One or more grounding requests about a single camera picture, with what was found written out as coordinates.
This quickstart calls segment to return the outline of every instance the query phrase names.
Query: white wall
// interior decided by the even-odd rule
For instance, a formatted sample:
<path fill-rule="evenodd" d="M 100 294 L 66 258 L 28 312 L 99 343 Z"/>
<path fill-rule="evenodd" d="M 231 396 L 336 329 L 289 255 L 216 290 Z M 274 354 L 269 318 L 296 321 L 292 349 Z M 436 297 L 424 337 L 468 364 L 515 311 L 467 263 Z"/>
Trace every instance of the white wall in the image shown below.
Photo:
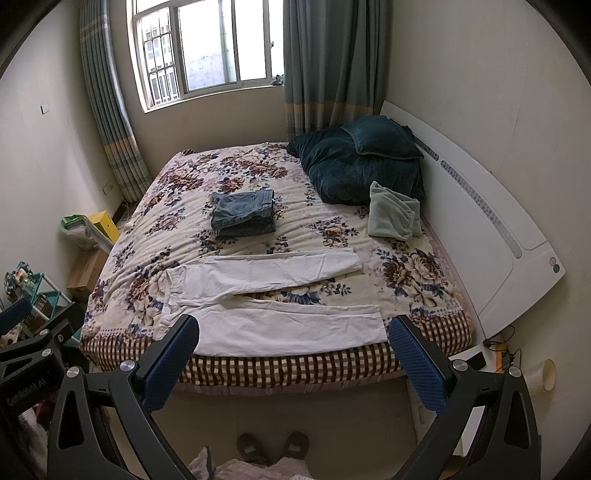
<path fill-rule="evenodd" d="M 111 0 L 115 62 L 139 150 L 153 176 L 181 150 L 285 141 L 282 87 L 263 87 L 194 98 L 144 113 L 135 83 L 126 2 Z"/>
<path fill-rule="evenodd" d="M 394 0 L 387 100 L 439 130 L 513 194 L 567 274 L 515 323 L 527 368 L 557 366 L 534 399 L 543 478 L 591 420 L 591 86 L 524 0 Z"/>
<path fill-rule="evenodd" d="M 0 79 L 2 277 L 25 260 L 66 284 L 78 251 L 61 237 L 61 217 L 113 214 L 122 201 L 86 94 L 78 15 L 77 1 L 61 2 Z M 115 188 L 105 196 L 108 181 Z"/>

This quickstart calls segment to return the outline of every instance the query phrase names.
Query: bed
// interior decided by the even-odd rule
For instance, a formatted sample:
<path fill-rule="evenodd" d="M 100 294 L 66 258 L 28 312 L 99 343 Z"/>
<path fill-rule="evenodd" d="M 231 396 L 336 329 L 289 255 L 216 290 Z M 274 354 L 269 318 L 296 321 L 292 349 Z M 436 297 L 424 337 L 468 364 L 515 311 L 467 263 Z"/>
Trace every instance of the bed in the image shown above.
<path fill-rule="evenodd" d="M 211 192 L 273 189 L 277 231 L 217 239 L 210 228 Z M 428 237 L 409 243 L 371 238 L 366 206 L 322 203 L 285 144 L 177 154 L 133 214 L 92 293 L 80 344 L 104 370 L 137 359 L 159 324 L 164 271 L 204 255 L 264 254 L 353 247 L 362 274 L 349 274 L 257 298 L 303 304 L 378 304 L 384 319 L 409 314 L 448 355 L 471 341 L 462 297 Z M 311 391 L 366 384 L 399 375 L 387 343 L 315 356 L 192 356 L 182 386 L 205 393 Z"/>
<path fill-rule="evenodd" d="M 510 324 L 564 274 L 556 254 L 517 201 L 474 159 L 388 102 L 382 114 L 409 125 L 424 153 L 424 236 L 408 242 L 370 237 L 368 207 L 320 201 L 285 144 L 180 152 L 155 179 L 107 260 L 89 299 L 82 352 L 103 370 L 138 359 L 163 334 L 164 272 L 205 255 L 352 247 L 361 273 L 255 297 L 378 304 L 386 324 L 409 315 L 449 356 Z M 277 231 L 217 238 L 210 227 L 210 194 L 261 189 L 275 191 Z M 380 343 L 279 358 L 193 355 L 178 386 L 263 395 L 339 390 L 401 374 L 389 345 Z"/>

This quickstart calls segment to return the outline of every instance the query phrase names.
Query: mattress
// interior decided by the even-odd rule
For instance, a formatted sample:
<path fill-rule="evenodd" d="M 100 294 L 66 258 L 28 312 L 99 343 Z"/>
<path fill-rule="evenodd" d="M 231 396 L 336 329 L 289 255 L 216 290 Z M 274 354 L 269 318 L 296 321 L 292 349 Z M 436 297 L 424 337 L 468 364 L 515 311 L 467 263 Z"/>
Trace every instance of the mattress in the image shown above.
<path fill-rule="evenodd" d="M 277 230 L 218 238 L 211 229 L 212 192 L 273 189 Z M 428 232 L 401 242 L 367 234 L 367 206 L 320 200 L 285 144 L 265 143 L 202 153 L 183 151 L 164 167 L 114 246 L 92 292 L 81 351 L 103 370 L 141 354 L 162 334 L 166 269 L 205 255 L 272 254 L 352 247 L 361 272 L 258 299 L 319 305 L 378 304 L 387 325 L 404 313 L 447 355 L 468 347 L 472 320 L 450 270 Z M 180 388 L 209 394 L 334 390 L 400 375 L 387 343 L 288 357 L 191 356 Z"/>

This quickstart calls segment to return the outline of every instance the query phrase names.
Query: checkered bed skirt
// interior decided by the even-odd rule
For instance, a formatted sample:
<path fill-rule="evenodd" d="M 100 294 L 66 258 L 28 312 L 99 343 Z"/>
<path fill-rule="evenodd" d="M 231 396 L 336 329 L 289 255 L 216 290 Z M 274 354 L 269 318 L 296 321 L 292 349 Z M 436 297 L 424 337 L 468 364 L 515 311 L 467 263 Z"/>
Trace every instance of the checkered bed skirt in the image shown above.
<path fill-rule="evenodd" d="M 417 327 L 448 356 L 465 350 L 472 337 L 470 321 L 463 312 L 417 323 Z M 147 336 L 97 335 L 91 340 L 82 340 L 80 349 L 95 365 L 109 371 L 123 360 L 138 360 L 152 342 Z M 241 358 L 192 355 L 179 381 L 187 384 L 185 387 L 191 387 L 191 384 L 201 387 L 200 391 L 206 391 L 203 387 L 216 387 L 216 393 L 222 393 L 224 387 L 228 388 L 228 393 L 233 387 L 273 389 L 276 393 L 281 391 L 281 387 L 290 390 L 293 385 L 320 384 L 315 390 L 322 390 L 322 385 L 346 385 L 361 379 L 378 381 L 399 368 L 398 359 L 390 346 L 375 343 L 305 356 Z"/>

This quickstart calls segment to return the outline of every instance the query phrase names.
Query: light green towel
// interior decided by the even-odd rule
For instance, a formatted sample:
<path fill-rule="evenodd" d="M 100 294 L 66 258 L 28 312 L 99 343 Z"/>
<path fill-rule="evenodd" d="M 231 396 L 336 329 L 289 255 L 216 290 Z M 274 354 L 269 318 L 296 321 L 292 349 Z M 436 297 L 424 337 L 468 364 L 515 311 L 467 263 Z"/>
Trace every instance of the light green towel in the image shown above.
<path fill-rule="evenodd" d="M 420 204 L 402 193 L 373 182 L 369 188 L 368 234 L 408 240 L 421 236 Z"/>

